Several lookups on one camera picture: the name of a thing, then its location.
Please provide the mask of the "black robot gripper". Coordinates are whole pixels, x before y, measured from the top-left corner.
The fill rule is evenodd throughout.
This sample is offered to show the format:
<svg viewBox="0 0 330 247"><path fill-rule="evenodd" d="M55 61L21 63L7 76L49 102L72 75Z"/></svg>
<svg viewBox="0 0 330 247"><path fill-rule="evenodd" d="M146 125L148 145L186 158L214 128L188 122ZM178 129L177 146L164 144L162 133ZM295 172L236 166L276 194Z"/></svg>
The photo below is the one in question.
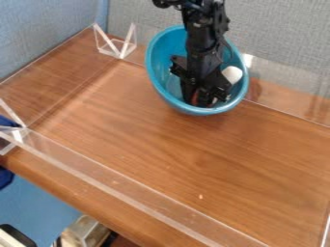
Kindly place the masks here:
<svg viewBox="0 0 330 247"><path fill-rule="evenodd" d="M222 65L225 46L216 44L205 51L186 50L186 56L169 57L169 72L178 78L184 102L198 107L212 107L217 101L226 100L226 91L220 87L198 88L205 77Z"/></svg>

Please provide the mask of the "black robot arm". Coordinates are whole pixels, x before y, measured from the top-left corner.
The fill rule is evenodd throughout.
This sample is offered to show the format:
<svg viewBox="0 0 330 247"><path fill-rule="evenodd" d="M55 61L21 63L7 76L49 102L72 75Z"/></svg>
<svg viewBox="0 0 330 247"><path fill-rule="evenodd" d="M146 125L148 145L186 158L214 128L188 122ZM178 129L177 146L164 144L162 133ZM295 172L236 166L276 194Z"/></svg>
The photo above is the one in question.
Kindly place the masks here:
<svg viewBox="0 0 330 247"><path fill-rule="evenodd" d="M152 0L152 3L160 9L173 7L181 13L186 56L169 57L169 72L180 79L184 102L210 107L226 100L232 88L220 71L222 51L229 48L224 38L230 22L225 0Z"/></svg>

